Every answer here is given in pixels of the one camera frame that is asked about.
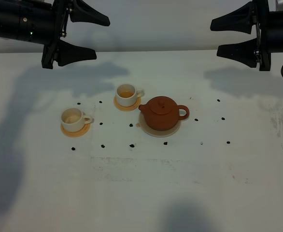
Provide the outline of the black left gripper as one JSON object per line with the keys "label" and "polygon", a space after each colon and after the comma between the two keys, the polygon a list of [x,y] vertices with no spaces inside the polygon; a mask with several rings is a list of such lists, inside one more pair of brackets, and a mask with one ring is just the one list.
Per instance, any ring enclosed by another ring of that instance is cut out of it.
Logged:
{"label": "black left gripper", "polygon": [[66,37],[69,15],[71,22],[87,22],[101,26],[109,26],[109,18],[83,0],[55,0],[52,11],[55,15],[55,27],[51,42],[43,47],[42,67],[53,69],[53,62],[56,60],[58,65],[63,67],[79,61],[97,59],[95,50],[74,46],[60,38]]}

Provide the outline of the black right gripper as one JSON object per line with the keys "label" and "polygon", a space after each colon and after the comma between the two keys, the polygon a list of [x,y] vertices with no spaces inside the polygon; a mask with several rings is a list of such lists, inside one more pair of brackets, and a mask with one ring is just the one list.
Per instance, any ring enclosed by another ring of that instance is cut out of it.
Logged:
{"label": "black right gripper", "polygon": [[240,62],[250,68],[256,68],[259,63],[260,71],[270,71],[271,53],[268,51],[267,39],[269,15],[267,0],[253,0],[229,14],[213,19],[211,31],[237,31],[251,34],[253,24],[256,25],[255,39],[220,45],[217,56]]}

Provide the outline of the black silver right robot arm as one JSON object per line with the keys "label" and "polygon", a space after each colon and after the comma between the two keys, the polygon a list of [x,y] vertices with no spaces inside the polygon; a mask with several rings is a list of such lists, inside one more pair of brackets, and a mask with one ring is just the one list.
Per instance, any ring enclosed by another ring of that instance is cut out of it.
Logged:
{"label": "black silver right robot arm", "polygon": [[256,38],[242,43],[218,47],[217,56],[238,61],[250,68],[269,71],[271,54],[283,53],[283,0],[276,1],[276,10],[269,10],[266,0],[252,0],[239,9],[213,19],[212,31],[237,31],[251,34],[256,28]]}

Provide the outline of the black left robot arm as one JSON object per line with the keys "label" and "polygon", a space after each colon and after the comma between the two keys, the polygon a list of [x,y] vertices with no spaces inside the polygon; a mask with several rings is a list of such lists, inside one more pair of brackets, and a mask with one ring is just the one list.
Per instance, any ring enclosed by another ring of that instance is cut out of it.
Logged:
{"label": "black left robot arm", "polygon": [[42,67],[52,69],[95,60],[96,52],[67,43],[68,21],[108,27],[109,18],[82,0],[56,0],[53,4],[38,0],[0,0],[0,38],[43,45]]}

